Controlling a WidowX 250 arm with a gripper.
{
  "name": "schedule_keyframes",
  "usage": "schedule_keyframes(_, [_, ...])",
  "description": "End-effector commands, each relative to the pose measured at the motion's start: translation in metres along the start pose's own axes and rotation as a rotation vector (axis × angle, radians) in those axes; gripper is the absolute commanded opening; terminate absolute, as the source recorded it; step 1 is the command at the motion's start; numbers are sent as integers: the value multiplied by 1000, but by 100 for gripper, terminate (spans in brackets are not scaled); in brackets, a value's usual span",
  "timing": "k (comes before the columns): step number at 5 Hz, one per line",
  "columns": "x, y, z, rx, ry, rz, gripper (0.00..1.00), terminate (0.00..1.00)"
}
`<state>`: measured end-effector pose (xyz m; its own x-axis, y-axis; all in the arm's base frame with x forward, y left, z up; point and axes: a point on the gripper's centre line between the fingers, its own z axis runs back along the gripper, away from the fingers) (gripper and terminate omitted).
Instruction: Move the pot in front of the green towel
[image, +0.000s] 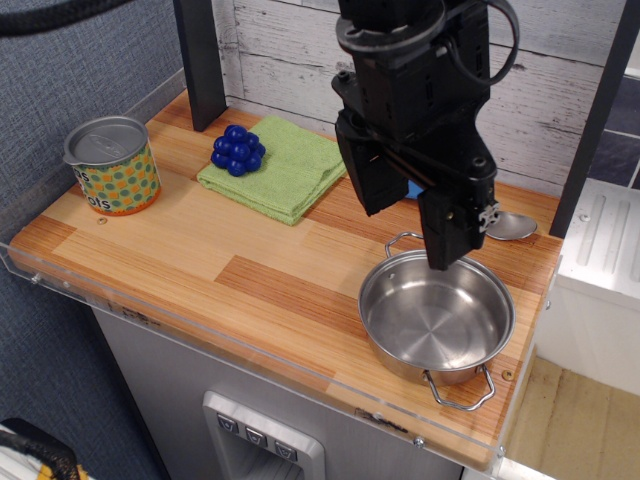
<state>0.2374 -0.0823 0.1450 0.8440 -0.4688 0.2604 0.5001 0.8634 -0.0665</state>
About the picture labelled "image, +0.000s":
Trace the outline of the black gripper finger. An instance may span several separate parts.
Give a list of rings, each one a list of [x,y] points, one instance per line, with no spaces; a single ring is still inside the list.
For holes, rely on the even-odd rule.
[[[421,225],[429,267],[446,271],[473,250],[483,247],[485,234],[456,195],[431,187],[418,195]]]
[[[382,147],[353,110],[343,108],[339,112],[335,131],[354,191],[368,216],[405,198],[408,180],[387,162]]]

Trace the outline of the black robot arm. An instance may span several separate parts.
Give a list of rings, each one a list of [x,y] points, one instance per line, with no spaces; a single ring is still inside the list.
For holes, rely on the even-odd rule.
[[[332,82],[343,102],[340,154],[368,215],[411,185],[429,265],[481,248],[497,211],[496,163],[476,119],[490,97],[484,1],[343,1],[337,40],[353,69]]]

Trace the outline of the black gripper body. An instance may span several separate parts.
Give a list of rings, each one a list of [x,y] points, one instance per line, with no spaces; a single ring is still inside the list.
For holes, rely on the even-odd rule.
[[[485,47],[356,55],[332,88],[408,183],[494,185],[497,167],[476,127],[490,98],[488,56]]]

